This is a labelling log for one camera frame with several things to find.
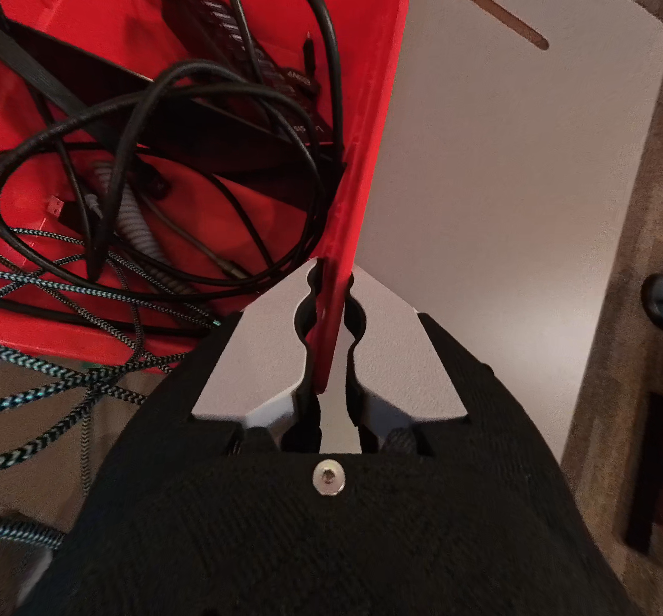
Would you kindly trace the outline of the black chair caster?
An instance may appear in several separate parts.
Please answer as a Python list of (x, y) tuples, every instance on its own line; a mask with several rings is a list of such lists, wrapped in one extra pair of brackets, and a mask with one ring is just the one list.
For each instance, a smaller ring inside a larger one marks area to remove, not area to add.
[(642, 282), (641, 304), (647, 318), (662, 330), (662, 273), (650, 274)]

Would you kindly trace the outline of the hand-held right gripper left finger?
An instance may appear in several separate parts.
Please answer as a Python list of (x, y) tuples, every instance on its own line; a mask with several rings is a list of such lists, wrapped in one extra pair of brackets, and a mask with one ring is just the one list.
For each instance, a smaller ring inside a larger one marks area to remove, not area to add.
[(319, 452), (309, 335), (323, 273), (324, 262), (309, 259), (244, 309), (192, 409), (196, 418), (264, 428), (287, 452)]

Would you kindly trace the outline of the long black usb hub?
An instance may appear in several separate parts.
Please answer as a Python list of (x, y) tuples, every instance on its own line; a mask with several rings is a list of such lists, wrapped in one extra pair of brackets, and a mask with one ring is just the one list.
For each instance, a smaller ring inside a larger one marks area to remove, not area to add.
[[(139, 92), (151, 78), (9, 20), (9, 36), (84, 106)], [(221, 176), (304, 210), (311, 180), (302, 156), (285, 137), (196, 99), (164, 102), (141, 145), (191, 169)]]

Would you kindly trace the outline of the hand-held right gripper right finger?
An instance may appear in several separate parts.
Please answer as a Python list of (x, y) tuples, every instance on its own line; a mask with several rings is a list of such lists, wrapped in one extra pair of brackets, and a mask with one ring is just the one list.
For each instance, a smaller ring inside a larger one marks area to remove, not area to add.
[(352, 272), (344, 324), (345, 400), (361, 452), (376, 453), (393, 430), (467, 416), (417, 310), (366, 271)]

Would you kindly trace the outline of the black bar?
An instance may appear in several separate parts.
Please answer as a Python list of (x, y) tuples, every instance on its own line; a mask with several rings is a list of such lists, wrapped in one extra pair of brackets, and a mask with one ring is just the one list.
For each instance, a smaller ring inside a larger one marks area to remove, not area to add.
[(651, 392), (626, 524), (626, 545), (651, 557), (656, 529), (662, 531), (662, 395)]

